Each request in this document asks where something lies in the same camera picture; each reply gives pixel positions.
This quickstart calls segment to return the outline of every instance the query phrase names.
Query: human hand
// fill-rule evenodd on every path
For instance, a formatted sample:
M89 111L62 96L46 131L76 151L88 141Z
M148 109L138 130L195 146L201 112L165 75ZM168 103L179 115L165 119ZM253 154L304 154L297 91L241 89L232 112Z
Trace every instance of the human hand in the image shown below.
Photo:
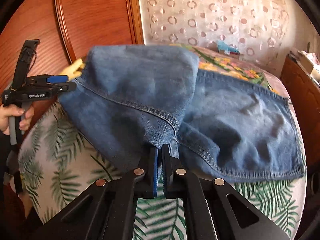
M0 130L9 135L9 116L21 116L24 113L22 108L17 107L16 105L9 105L4 107L0 106ZM25 119L20 122L20 130L26 131L30 127L31 119L34 114L34 108L31 106L25 114Z

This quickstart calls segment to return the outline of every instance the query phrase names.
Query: folded denim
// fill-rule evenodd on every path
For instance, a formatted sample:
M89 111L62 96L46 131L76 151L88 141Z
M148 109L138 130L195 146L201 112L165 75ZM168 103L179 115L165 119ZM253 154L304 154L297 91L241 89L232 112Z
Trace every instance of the folded denim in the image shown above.
M228 182L302 177L288 100L198 63L180 47L94 47L76 91L59 100L121 171L169 143L186 168Z

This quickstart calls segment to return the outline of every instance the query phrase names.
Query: bed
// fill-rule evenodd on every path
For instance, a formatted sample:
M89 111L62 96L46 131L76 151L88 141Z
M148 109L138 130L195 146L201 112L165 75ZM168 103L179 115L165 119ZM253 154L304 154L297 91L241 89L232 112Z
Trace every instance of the bed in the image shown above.
M283 97L289 96L278 78L253 64L208 49L186 48L200 57L201 69L231 75L264 86ZM290 109L305 162L301 132L292 105ZM77 131L58 102L39 119L24 140L19 163L25 190L43 223L95 180L111 181L121 177L120 171ZM306 177L232 186L291 239L295 237L304 207ZM158 182L157 198L138 200L133 239L187 239L182 200L165 199L162 178Z

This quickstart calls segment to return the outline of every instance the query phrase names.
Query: metal screw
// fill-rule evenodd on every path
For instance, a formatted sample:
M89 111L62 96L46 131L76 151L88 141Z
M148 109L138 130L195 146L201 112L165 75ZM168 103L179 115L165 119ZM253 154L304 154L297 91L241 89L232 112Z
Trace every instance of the metal screw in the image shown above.
M138 168L138 169L134 170L134 174L136 174L136 175L142 175L143 173L144 173L143 169Z
M185 169L177 169L177 170L176 170L176 173L177 173L178 175L185 175L185 174L187 173L187 171L186 171Z
M218 179L215 179L215 180L214 180L214 183L215 183L216 185L218 185L218 186L223 186L223 185L224 185L224 180L218 178Z
M98 187L102 187L102 186L104 186L106 184L106 181L104 180L104 179L98 179L97 181L96 181L96 186L98 186Z

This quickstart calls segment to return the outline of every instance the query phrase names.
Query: wooden headboard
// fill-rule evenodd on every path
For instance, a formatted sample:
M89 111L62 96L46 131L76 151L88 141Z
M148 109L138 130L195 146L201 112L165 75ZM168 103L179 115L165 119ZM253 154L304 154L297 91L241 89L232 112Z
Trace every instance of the wooden headboard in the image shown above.
M0 34L0 93L27 39L41 41L29 75L59 74L94 45L143 44L139 0L24 0ZM35 103L33 123L51 103Z

